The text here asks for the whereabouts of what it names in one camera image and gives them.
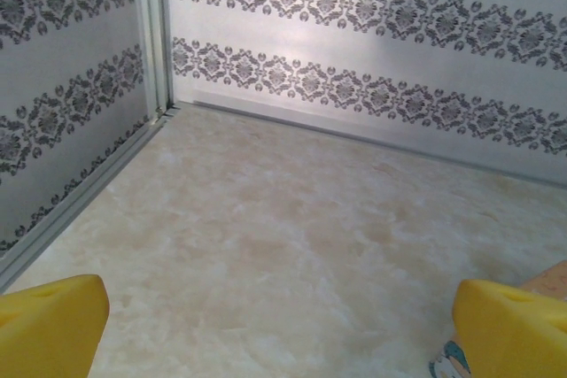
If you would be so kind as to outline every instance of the floor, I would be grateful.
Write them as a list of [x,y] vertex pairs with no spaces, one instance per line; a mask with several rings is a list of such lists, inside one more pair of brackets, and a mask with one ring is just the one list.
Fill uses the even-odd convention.
[[565,190],[187,107],[11,291],[103,277],[91,378],[427,377],[459,281],[565,229]]

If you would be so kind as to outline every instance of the yellow robot part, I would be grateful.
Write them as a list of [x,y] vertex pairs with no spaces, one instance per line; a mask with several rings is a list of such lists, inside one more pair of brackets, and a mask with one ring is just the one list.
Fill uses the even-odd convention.
[[81,275],[0,297],[2,378],[84,378],[108,319],[99,276]]
[[564,301],[468,280],[453,319],[474,378],[567,378]]

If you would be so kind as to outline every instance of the marble-pattern floor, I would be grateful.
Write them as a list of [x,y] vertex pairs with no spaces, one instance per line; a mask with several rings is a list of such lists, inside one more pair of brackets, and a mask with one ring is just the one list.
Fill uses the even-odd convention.
[[90,377],[427,377],[463,278],[567,258],[567,191],[185,107],[12,285],[100,274]]

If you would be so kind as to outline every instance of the wall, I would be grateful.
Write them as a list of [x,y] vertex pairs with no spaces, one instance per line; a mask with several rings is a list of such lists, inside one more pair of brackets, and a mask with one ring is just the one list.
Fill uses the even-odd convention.
[[178,99],[567,184],[567,0],[169,0]]
[[148,120],[136,0],[0,0],[0,257]]

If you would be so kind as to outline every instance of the yellow foam block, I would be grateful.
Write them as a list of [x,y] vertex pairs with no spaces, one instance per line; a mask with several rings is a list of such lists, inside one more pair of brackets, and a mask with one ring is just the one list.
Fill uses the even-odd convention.
[[494,282],[463,281],[453,304],[475,378],[567,378],[567,303]]
[[108,319],[105,285],[81,275],[0,297],[2,378],[82,378]]

